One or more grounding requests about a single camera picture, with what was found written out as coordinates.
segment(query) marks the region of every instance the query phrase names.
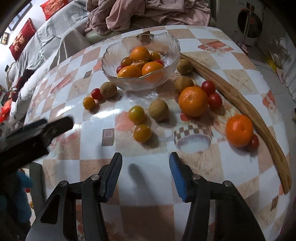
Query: floor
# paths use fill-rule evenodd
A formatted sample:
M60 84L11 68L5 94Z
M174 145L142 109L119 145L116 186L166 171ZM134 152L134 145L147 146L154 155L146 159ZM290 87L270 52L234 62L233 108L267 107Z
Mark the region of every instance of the floor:
M292 117L296 117L294 109L296 108L296 102L293 100L292 95L289 93L289 89L285 84L281 84L277 75L275 75L268 65L265 64L261 51L256 47L249 47L249 58L256 65L257 69L263 75L265 81L270 87L276 105L279 108L286 127L286 133L290 149L290 170L292 178L292 188L290 191L291 200L294 200L296 195L296 123L291 120ZM288 213L291 212L293 203L291 202L288 208Z

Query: wooden strip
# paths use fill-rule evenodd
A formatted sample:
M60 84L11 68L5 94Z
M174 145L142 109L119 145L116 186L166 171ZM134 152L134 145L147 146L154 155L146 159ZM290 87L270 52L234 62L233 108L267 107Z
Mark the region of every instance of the wooden strip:
M236 88L234 88L221 76L198 63L191 57L186 56L185 54L181 53L181 58L189 60L199 75L201 75L206 80L212 81L216 85L217 90L220 91L227 100L229 100L244 115L250 118L255 129L266 143L273 163L278 171L284 193L287 194L291 189L292 178L286 157L279 144L270 133L258 111L243 97L243 95Z

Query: pink cloth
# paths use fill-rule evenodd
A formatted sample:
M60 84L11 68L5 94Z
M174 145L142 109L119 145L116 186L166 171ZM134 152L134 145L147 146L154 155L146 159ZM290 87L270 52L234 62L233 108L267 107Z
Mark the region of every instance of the pink cloth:
M130 25L140 28L160 25L207 26L208 4L201 0L87 0L89 21L86 33L121 31Z

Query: checkered tablecloth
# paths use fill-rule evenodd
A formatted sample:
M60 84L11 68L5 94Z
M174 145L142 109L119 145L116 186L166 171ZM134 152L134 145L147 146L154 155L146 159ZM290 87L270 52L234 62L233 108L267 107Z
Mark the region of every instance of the checkered tablecloth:
M207 180L232 181L254 213L266 240L274 240L287 212L289 194L283 195L270 153L260 137L260 146L254 155L229 146L224 135L225 125L238 110L227 100L223 99L222 113L207 110L200 119L187 119L175 101L176 73L156 89L134 93L119 89L114 98L100 104L95 111L83 108L82 100L107 81L101 70L106 48L124 37L147 30L153 34L171 33L179 40L181 52L238 89L261 114L289 162L284 122L273 94L243 51L216 28L154 27L118 35L80 51L51 70L37 86L25 123L40 118L52 121L67 115L75 121L71 131L53 141L50 154L38 160L44 168L47 196L59 181L83 181L98 173L115 152L120 152L123 166L114 196L102 204L111 239L181 240L190 204L182 203L178 197L170 173L168 157L176 151L194 173ZM196 74L192 77L196 84L204 81ZM134 124L127 118L127 112L134 105L147 111L149 104L158 98L168 104L170 121L156 123L147 115L154 135L147 143L139 144L133 140ZM203 134L204 138L191 138L196 133ZM213 239L214 205L211 202L208 240ZM79 212L77 220L81 236Z

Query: white wall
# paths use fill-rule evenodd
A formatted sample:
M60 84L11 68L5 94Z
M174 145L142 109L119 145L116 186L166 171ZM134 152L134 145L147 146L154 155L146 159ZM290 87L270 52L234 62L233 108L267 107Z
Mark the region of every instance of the white wall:
M22 20L19 22L19 24L16 26L15 30L10 32L9 29L6 30L6 32L9 33L9 40L7 45L0 44L0 85L2 85L4 88L7 89L6 86L6 72L5 67L6 65L11 65L15 60L13 59L9 46L14 41L17 34L20 32L22 27L24 26L25 22L28 20L28 18L32 19L34 27L39 29L44 23L45 23L45 16L42 11L42 8L40 7L41 4L46 2L46 0L33 0L32 1L32 7L27 12L27 14L22 18Z

